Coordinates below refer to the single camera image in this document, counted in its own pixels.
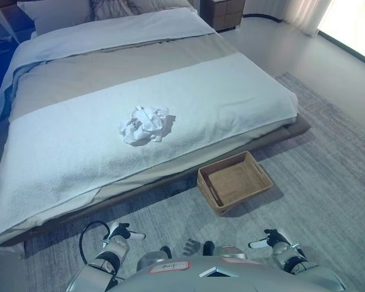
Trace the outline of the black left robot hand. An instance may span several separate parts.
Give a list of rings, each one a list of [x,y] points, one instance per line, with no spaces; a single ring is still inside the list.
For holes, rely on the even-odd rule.
[[[139,232],[130,231],[128,228],[130,227],[129,223],[116,223],[114,222],[110,227],[109,239],[114,238],[116,236],[121,236],[124,239],[133,239],[133,240],[144,240],[146,235]]]

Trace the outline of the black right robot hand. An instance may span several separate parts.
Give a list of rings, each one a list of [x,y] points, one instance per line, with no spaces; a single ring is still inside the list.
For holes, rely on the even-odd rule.
[[[277,229],[265,229],[265,238],[248,243],[248,247],[251,249],[274,247],[277,243],[283,242],[290,244],[286,237],[283,236]]]

